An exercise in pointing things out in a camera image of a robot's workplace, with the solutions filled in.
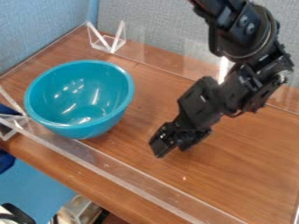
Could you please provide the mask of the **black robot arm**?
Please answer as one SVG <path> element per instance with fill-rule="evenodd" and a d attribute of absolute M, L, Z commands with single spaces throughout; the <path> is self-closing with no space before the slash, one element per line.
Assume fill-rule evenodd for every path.
<path fill-rule="evenodd" d="M 250 0 L 188 1 L 210 27 L 210 51 L 234 67 L 223 82 L 204 76 L 178 99 L 179 115 L 150 140 L 159 158 L 204 140 L 223 116 L 235 118 L 263 108 L 294 71 L 291 55 L 278 40 L 280 24 L 264 6 Z"/>

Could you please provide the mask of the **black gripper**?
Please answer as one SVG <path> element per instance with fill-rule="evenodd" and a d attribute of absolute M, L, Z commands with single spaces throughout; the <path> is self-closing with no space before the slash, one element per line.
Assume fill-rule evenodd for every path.
<path fill-rule="evenodd" d="M 211 134 L 211 126 L 222 116 L 223 113 L 214 109 L 198 111 L 194 114 L 182 110 L 175 119 L 163 124 L 150 139 L 154 155 L 163 158 L 178 146 L 182 151 L 187 151 Z"/>

